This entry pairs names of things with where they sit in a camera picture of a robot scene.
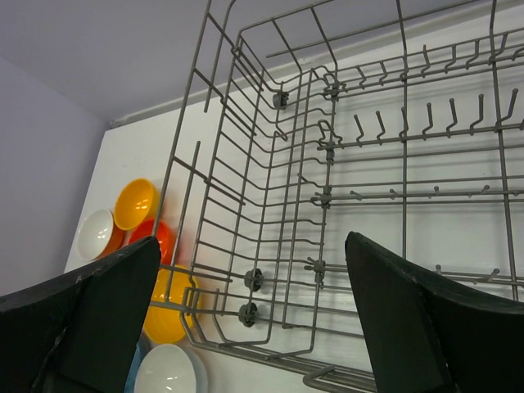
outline rack handle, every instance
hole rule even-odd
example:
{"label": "rack handle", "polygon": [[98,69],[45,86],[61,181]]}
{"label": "rack handle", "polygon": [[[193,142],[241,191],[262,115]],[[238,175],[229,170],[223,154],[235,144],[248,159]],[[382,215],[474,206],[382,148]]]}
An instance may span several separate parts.
{"label": "rack handle", "polygon": [[330,373],[335,369],[335,366],[329,365],[324,368],[321,368],[312,373],[307,373],[302,378],[304,385],[312,387],[314,389],[319,389],[320,391],[329,391],[331,393],[360,393],[361,391],[356,391],[355,389],[350,389],[348,387],[343,387],[340,385],[335,385],[330,382],[319,381],[317,378]]}

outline purple-gray wall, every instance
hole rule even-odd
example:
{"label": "purple-gray wall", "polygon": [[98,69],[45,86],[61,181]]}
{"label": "purple-gray wall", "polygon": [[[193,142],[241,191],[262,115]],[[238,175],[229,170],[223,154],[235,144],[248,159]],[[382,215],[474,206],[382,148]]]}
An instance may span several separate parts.
{"label": "purple-gray wall", "polygon": [[63,273],[105,128],[0,58],[0,296]]}

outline dishwasher rack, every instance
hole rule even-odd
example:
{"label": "dishwasher rack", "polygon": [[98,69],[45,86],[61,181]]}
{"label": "dishwasher rack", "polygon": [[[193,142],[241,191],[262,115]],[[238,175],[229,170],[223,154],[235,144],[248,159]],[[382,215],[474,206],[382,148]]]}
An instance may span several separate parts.
{"label": "dishwasher rack", "polygon": [[[211,14],[211,3],[207,3],[160,194],[163,204],[174,165],[187,171],[180,235],[187,226],[187,207],[196,198],[192,192],[197,178],[205,184],[189,269],[174,262],[161,267],[173,274],[189,274],[192,287],[181,304],[151,305],[180,310],[194,346],[303,374],[307,386],[324,391],[376,391],[368,365],[361,367],[356,360],[353,366],[332,352],[332,348],[349,351],[342,341],[337,344],[339,340],[349,340],[365,351],[343,259],[345,236],[355,229],[352,223],[381,212],[374,223],[398,228],[387,229],[391,239],[386,243],[394,249],[396,244],[404,258],[413,254],[414,262],[419,262],[416,255],[421,247],[410,242],[416,243],[418,233],[429,229],[411,224],[411,211],[424,214],[448,207],[451,218],[465,211],[500,215],[504,232],[495,232],[504,245],[497,247],[503,257],[478,271],[471,261],[462,266],[473,265],[473,270],[451,269],[454,263],[430,257],[427,267],[518,300],[524,278],[517,275],[517,230],[512,217],[524,201],[519,198],[524,193],[524,171],[510,169],[522,167],[522,157],[514,152],[524,147],[522,98],[516,87],[520,79],[515,79],[524,65],[524,27],[496,33],[498,11],[493,0],[489,21],[482,26],[486,35],[411,51],[406,38],[409,22],[476,2],[405,16],[401,1],[391,0],[397,14],[394,20],[331,35],[322,20],[324,7],[345,7],[350,2],[324,0],[247,26],[233,39],[227,27],[235,0],[223,23]],[[297,17],[309,18],[317,40],[295,44],[289,39],[285,26]],[[373,31],[390,34],[391,29],[399,35],[392,45],[395,55],[385,58],[377,52],[373,55],[378,60],[357,64],[358,54],[341,57],[347,39]],[[218,34],[219,41],[212,70],[206,73],[198,60],[210,31],[215,37]],[[278,39],[282,50],[257,52],[248,43],[250,34]],[[320,64],[302,60],[318,51]],[[275,56],[289,56],[294,74],[273,76],[264,64]],[[224,58],[229,61],[225,89],[215,82]],[[184,112],[196,80],[207,89],[204,111],[213,96],[221,109],[215,138],[198,142],[193,151],[179,139],[181,133],[191,132],[184,128]],[[423,100],[428,94],[431,102]],[[213,146],[208,173],[197,168],[205,142]],[[432,172],[433,167],[449,167],[451,161],[467,157],[474,157],[472,164],[461,161],[460,168],[467,170],[451,169],[446,176]],[[477,221],[471,223],[469,232],[480,230],[480,225],[472,228]],[[180,238],[173,261],[180,254]],[[437,245],[454,247],[444,243]],[[216,255],[217,263],[210,262],[210,255]],[[342,257],[330,260],[333,255]],[[167,287],[165,299],[169,299]],[[205,305],[199,309],[201,297]],[[194,329],[189,328],[188,318]],[[229,329],[231,323],[224,321],[232,320],[235,328]],[[329,359],[315,358],[315,350],[324,344],[330,348]]]}

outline wire basket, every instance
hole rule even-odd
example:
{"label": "wire basket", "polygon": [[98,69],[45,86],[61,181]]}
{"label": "wire basket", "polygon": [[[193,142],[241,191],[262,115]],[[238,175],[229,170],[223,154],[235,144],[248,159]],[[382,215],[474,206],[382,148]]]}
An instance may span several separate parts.
{"label": "wire basket", "polygon": [[[494,0],[461,30],[420,33],[418,21],[470,12],[472,1],[405,15],[392,0],[394,20],[348,33],[324,16],[351,11],[354,2],[327,0],[233,39],[226,30],[234,3],[219,23],[208,1],[160,195],[164,212],[171,197],[182,202],[172,213],[173,261],[180,238],[194,240],[183,251],[188,271],[162,268],[190,274],[193,286],[181,304],[152,305],[182,311],[196,347],[303,374],[324,391],[376,391],[347,276],[350,230],[518,300],[524,28]],[[497,18],[510,29],[497,32]],[[297,20],[311,26],[300,42],[288,31]],[[457,31],[463,41],[455,42]],[[282,50],[250,46],[254,34]],[[348,51],[358,34],[391,39]],[[211,44],[208,70],[199,54]],[[289,57],[291,73],[269,70],[276,56]],[[224,62],[221,86],[215,79]],[[206,100],[188,105],[202,84]],[[187,120],[188,111],[201,112],[199,121]],[[199,127],[209,138],[195,140]]]}

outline yellow cup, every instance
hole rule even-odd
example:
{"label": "yellow cup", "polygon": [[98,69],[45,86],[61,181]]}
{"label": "yellow cup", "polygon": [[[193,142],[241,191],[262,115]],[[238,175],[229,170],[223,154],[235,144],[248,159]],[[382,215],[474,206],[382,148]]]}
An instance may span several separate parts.
{"label": "yellow cup", "polygon": [[[177,268],[184,269],[183,266],[175,265]],[[165,289],[169,280],[169,270],[160,269],[156,277],[155,289],[151,295],[151,300],[164,302]],[[193,281],[198,287],[198,282],[193,277]],[[174,272],[173,281],[171,282],[171,292],[169,301],[172,303],[182,304],[183,293],[186,287],[191,287],[189,276],[185,273]],[[193,321],[191,315],[186,315],[187,325],[192,328]],[[157,344],[174,344],[186,336],[186,332],[180,321],[180,312],[175,309],[165,309],[150,305],[147,309],[146,319],[144,320],[144,332]]]}
{"label": "yellow cup", "polygon": [[115,224],[124,231],[136,228],[144,219],[154,219],[159,193],[146,178],[137,178],[124,187],[115,203]]}

